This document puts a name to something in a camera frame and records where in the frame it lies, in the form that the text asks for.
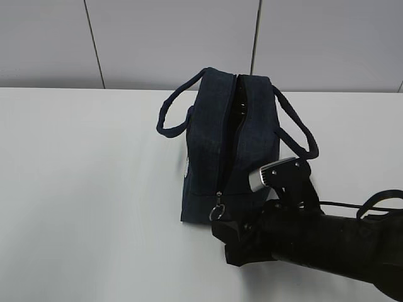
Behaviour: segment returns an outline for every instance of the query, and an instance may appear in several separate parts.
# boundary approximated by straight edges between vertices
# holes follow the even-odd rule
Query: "zipper pull ring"
[[[220,220],[222,215],[224,215],[224,213],[225,213],[225,205],[223,203],[221,203],[221,195],[222,195],[221,191],[218,191],[216,193],[217,205],[212,209],[212,211],[210,212],[210,215],[208,216],[210,221]],[[215,212],[217,210],[220,210],[220,213],[218,214],[218,216],[216,218],[214,218],[215,215],[213,215],[213,214],[215,214]]]

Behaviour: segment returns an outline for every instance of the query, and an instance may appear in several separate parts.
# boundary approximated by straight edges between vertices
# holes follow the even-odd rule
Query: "bag handle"
[[[172,105],[174,100],[185,90],[189,89],[192,85],[194,85],[197,81],[199,81],[204,73],[206,72],[206,68],[202,69],[197,75],[192,77],[188,82],[184,83],[182,86],[178,87],[162,104],[161,110],[159,111],[157,131],[159,134],[164,135],[165,137],[172,138],[177,137],[182,132],[186,130],[190,122],[190,116],[193,112],[193,105],[189,107],[188,112],[186,114],[186,118],[184,122],[178,126],[172,128],[164,128],[165,117],[168,112],[169,107]]]
[[[280,137],[283,142],[287,146],[290,147],[291,150],[295,152],[301,159],[315,159],[319,156],[319,149],[316,144],[315,138],[309,129],[302,123],[300,117],[298,116],[297,112],[295,112],[294,108],[292,108],[291,104],[288,102],[288,99],[278,90],[275,86],[273,86],[273,92],[277,97],[277,100],[285,111],[285,113],[297,124],[297,126],[302,130],[302,132],[307,137],[309,151],[302,148],[283,128],[280,126],[275,133]]]

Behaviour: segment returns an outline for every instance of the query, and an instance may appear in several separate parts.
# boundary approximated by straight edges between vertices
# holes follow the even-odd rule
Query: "denim fabric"
[[[267,77],[240,75],[246,93],[247,113],[239,127],[238,143],[228,148],[226,129],[235,96],[237,76],[214,68],[203,69],[178,88],[161,108],[157,131],[167,137],[178,136],[186,129],[188,172],[183,183],[181,221],[209,223],[208,215],[217,204],[216,193],[223,192],[221,201],[227,209],[250,210],[261,206],[270,189],[252,193],[249,173],[278,160],[280,141],[275,95]],[[173,100],[201,78],[195,100],[181,125],[164,129],[166,112]],[[229,156],[233,162],[220,187],[222,164]]]

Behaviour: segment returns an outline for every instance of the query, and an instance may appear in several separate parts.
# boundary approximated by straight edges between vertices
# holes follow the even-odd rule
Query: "black strap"
[[[294,123],[297,124],[297,126],[302,130],[302,132],[307,137],[309,151],[306,151],[306,149],[302,148],[283,128],[278,127],[278,129],[275,130],[275,133],[301,159],[305,159],[305,160],[306,159],[315,159],[316,157],[319,156],[319,149],[316,144],[314,136],[309,131],[309,129],[304,125],[304,123],[302,123],[297,112],[295,112],[294,108],[292,108],[291,104],[288,102],[288,99],[281,93],[281,91],[278,90],[275,86],[273,86],[273,92],[274,92],[275,96],[277,97],[277,100],[278,100],[281,108],[283,108],[285,113],[288,114],[288,116],[294,121]]]
[[[372,210],[372,207],[375,206],[378,202],[380,202],[382,200],[385,200],[385,199],[390,199],[390,198],[401,198],[401,199],[403,199],[403,191],[401,191],[401,190],[386,190],[386,191],[381,191],[381,192],[373,195],[357,211],[357,219],[361,219],[362,216],[364,216],[364,214],[368,210]]]
[[[164,135],[165,137],[172,138],[176,137],[182,132],[186,130],[186,128],[189,125],[190,121],[190,116],[193,112],[193,106],[190,106],[188,109],[188,112],[186,114],[186,119],[184,122],[178,126],[172,127],[165,129],[164,128],[164,122],[165,122],[165,117],[168,112],[169,107],[172,105],[174,100],[185,90],[189,89],[193,84],[195,84],[197,81],[199,81],[202,77],[203,74],[206,72],[206,68],[201,70],[197,75],[192,77],[188,82],[184,83],[182,86],[178,87],[177,90],[175,90],[162,104],[161,110],[159,111],[159,118],[158,118],[158,124],[157,124],[157,131],[158,133]]]

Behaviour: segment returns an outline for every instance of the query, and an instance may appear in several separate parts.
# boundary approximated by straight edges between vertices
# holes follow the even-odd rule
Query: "white wall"
[[[0,87],[102,87],[80,0],[2,0],[0,40]]]
[[[401,0],[264,1],[255,73],[286,91],[397,92],[402,12]]]
[[[3,0],[0,87],[102,87],[84,0]],[[258,0],[87,0],[106,88],[249,73]],[[263,0],[255,74],[289,91],[397,92],[401,0]]]

